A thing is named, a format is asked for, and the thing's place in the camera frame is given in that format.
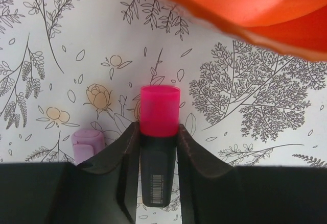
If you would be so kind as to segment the lilac pastel highlighter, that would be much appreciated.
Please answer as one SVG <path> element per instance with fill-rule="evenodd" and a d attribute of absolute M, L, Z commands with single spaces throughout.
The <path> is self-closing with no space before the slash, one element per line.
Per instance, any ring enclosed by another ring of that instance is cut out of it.
<path fill-rule="evenodd" d="M 74 160 L 80 164 L 105 148 L 105 139 L 101 131 L 81 129 L 72 134 Z"/>

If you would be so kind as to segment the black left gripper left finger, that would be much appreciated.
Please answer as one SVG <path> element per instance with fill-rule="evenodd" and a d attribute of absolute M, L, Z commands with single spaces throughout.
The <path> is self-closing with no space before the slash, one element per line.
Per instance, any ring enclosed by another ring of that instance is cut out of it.
<path fill-rule="evenodd" d="M 49 223 L 135 223 L 140 153 L 138 122 L 104 150 L 65 163 Z"/>

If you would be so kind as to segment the pink cap black highlighter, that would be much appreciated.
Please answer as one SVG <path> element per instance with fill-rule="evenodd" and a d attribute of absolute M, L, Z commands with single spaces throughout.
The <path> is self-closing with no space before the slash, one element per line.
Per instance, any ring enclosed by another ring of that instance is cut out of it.
<path fill-rule="evenodd" d="M 142 199 L 148 207 L 164 208 L 171 200 L 179 127 L 180 89 L 143 86 L 139 125 Z"/>

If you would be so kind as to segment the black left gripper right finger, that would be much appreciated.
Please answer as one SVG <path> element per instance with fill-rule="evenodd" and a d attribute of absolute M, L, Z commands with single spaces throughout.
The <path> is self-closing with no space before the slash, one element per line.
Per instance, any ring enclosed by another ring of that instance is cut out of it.
<path fill-rule="evenodd" d="M 180 125 L 183 223 L 326 223 L 326 169 L 230 166 Z"/>

